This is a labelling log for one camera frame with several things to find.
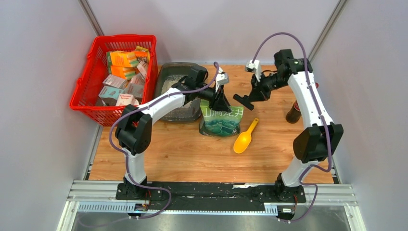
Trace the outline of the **yellow plastic scoop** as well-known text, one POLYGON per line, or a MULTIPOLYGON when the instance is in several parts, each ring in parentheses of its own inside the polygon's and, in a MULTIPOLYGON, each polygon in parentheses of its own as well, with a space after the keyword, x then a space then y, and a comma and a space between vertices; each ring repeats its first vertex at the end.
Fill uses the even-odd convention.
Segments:
POLYGON ((248 148, 252 141, 252 132, 256 128, 258 122, 259 119, 255 118, 250 124, 249 128, 239 134, 233 145, 233 150, 236 154, 241 154, 248 148))

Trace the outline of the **black bag clip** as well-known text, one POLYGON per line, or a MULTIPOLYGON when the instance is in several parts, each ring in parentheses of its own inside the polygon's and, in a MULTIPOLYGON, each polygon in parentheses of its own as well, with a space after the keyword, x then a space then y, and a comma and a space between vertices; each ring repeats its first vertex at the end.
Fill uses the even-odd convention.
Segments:
POLYGON ((244 96, 239 96, 238 94, 233 95, 233 99, 245 106, 249 110, 254 109, 253 102, 257 102, 259 100, 259 97, 256 94, 249 94, 249 95, 244 95, 244 96))

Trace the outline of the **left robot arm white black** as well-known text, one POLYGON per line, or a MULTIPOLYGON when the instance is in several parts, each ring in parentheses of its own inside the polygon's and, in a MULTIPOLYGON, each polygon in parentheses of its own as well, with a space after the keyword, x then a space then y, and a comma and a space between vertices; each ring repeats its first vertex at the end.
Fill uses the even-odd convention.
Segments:
POLYGON ((229 83, 228 74, 215 63, 216 74, 206 82, 206 68, 194 65, 189 73, 174 83, 159 97, 138 105, 124 108, 122 116, 114 122, 110 134, 118 140, 113 145, 125 157, 125 176, 117 187, 116 199, 140 200, 149 195, 149 191, 158 189, 147 185, 144 170, 144 152, 151 143, 153 125, 162 117, 195 99, 209 102, 215 111, 230 112, 230 104, 224 94, 224 85, 229 83))

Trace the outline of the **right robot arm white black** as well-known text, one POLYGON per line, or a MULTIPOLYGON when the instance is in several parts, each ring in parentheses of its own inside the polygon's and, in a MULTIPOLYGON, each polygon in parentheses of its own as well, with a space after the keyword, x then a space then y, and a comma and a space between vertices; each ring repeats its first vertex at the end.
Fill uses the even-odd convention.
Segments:
POLYGON ((277 71, 268 77, 262 73, 259 60, 249 60, 245 68, 253 73, 250 103, 266 101, 273 90, 289 86, 301 113, 304 130, 293 141, 295 157, 274 186, 277 200, 285 202, 302 191, 302 179, 312 168, 318 168, 324 160, 331 162, 344 129, 326 112, 308 59, 294 58, 290 49, 280 50, 274 58, 277 71))

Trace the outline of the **green litter bag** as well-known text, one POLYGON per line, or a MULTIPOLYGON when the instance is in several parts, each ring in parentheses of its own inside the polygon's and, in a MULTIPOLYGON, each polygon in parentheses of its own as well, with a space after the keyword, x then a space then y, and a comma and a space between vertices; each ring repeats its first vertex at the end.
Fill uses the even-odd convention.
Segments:
POLYGON ((230 108, 230 112, 214 111, 210 109, 208 101, 201 100, 200 109, 203 118, 199 124, 200 134, 212 137, 229 137, 239 134, 244 107, 231 106, 230 108))

